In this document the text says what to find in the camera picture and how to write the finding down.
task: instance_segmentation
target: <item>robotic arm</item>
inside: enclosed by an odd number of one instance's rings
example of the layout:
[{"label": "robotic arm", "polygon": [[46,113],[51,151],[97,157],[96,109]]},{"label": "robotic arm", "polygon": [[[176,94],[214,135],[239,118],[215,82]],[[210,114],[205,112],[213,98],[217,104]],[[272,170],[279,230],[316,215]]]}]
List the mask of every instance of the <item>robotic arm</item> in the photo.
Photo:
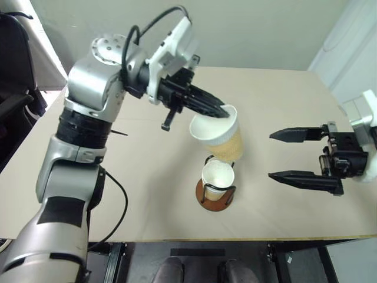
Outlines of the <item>robotic arm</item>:
[{"label": "robotic arm", "polygon": [[188,17],[168,33],[151,58],[138,39],[119,34],[96,38],[68,77],[69,94],[37,180],[38,213],[22,229],[7,257],[0,282],[85,282],[90,210],[102,197],[111,125],[125,90],[170,112],[164,130],[183,107],[227,117],[222,101],[191,85],[199,62]]}]

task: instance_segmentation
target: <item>black chair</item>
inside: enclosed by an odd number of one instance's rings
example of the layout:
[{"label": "black chair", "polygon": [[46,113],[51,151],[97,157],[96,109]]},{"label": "black chair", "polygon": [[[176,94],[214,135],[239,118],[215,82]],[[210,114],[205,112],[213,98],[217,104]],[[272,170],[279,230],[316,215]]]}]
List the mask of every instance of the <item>black chair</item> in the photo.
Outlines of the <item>black chair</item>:
[{"label": "black chair", "polygon": [[15,16],[0,12],[0,172],[47,106],[35,81],[29,37]]}]

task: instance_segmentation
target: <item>white paper cup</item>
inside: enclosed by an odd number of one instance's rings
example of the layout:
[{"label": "white paper cup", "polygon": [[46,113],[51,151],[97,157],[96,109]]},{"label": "white paper cup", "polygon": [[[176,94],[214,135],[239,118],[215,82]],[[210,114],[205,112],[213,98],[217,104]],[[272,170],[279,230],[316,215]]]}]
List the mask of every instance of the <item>white paper cup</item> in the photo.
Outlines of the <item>white paper cup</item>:
[{"label": "white paper cup", "polygon": [[235,161],[243,153],[237,109],[232,105],[223,105],[222,108],[229,113],[228,118],[196,114],[190,123],[190,134],[218,159]]},{"label": "white paper cup", "polygon": [[[228,163],[212,160],[204,165],[201,171],[201,179],[203,181],[203,188],[205,184],[225,188],[233,184],[234,171]],[[209,200],[219,200],[225,193],[226,191],[224,190],[215,190],[211,187],[207,187],[206,198]]]}]

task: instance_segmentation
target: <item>table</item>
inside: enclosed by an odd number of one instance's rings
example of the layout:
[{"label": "table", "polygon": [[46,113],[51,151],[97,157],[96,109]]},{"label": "table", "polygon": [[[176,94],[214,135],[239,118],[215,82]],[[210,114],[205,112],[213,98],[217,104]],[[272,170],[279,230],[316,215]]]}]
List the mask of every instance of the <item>table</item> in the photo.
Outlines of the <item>table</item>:
[{"label": "table", "polygon": [[[310,170],[320,174],[323,141],[288,144],[269,134],[335,121],[351,127],[331,93],[308,71],[201,67],[194,84],[239,111],[244,156],[234,167],[237,192],[222,212],[203,209],[195,186],[209,153],[189,133],[194,113],[176,115],[170,132],[160,126],[168,110],[127,95],[113,125],[103,166],[125,187],[130,205],[109,241],[342,239],[377,234],[376,182],[343,181],[345,194],[301,190],[267,173]],[[63,96],[37,122],[0,175],[0,238],[16,238],[37,212],[35,183]],[[91,215],[90,240],[103,238],[123,210],[122,193],[110,180]]]}]

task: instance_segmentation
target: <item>floor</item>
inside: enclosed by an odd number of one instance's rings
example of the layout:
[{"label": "floor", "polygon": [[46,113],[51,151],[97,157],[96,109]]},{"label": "floor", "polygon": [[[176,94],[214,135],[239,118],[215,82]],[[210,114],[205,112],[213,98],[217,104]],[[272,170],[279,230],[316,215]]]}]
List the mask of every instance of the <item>floor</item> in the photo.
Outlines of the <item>floor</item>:
[{"label": "floor", "polygon": [[[238,259],[249,266],[260,283],[278,283],[275,265],[267,258],[266,242],[158,242],[129,243],[126,256],[131,257],[125,283],[150,283],[161,263],[171,254],[185,265],[184,283],[216,282],[217,266],[228,259]],[[0,266],[8,252],[0,254]],[[103,282],[107,256],[89,253],[90,283]],[[286,254],[290,261],[292,283],[327,283],[316,249]]]}]

